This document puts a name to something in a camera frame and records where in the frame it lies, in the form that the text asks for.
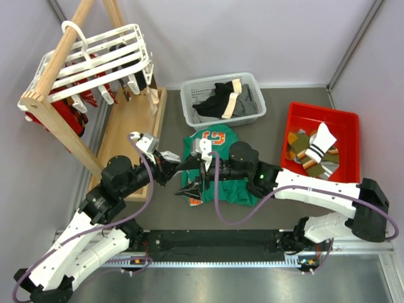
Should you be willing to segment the olive orange striped sock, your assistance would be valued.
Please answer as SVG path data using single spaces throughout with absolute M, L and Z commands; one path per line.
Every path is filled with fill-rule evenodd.
M 297 158 L 299 161 L 311 160 L 306 155 L 306 150 L 310 146 L 310 136 L 306 133 L 289 132 L 287 136 L 287 151 L 285 158 L 293 160 Z

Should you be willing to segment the white sock black stripes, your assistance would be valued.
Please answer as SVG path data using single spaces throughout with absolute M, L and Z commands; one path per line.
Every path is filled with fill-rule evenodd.
M 329 131 L 328 126 L 322 122 L 317 129 L 315 138 L 309 141 L 305 154 L 316 163 L 320 163 L 326 152 L 335 144 L 337 139 Z

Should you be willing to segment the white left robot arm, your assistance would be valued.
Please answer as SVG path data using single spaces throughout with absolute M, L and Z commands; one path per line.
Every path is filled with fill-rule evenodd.
M 68 302 L 111 257 L 141 247 L 143 229 L 134 216 L 117 222 L 114 218 L 133 192 L 148 184 L 166 184 L 181 160 L 170 151 L 141 153 L 140 159 L 139 165 L 122 155 L 109 160 L 100 183 L 86 195 L 58 240 L 35 264 L 15 273 L 14 302 L 19 288 L 29 293 L 29 302 Z

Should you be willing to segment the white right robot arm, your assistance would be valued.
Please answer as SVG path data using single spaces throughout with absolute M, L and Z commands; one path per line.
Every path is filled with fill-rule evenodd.
M 262 162 L 259 153 L 243 141 L 232 144 L 223 160 L 211 150 L 209 140 L 196 140 L 190 155 L 177 170 L 197 170 L 177 195 L 200 199 L 214 181 L 244 180 L 246 189 L 264 201 L 289 199 L 326 208 L 329 214 L 304 217 L 294 227 L 296 245 L 308 250 L 332 238 L 354 235 L 367 242 L 386 240 L 389 201 L 379 184 L 364 178 L 361 183 L 315 179 Z

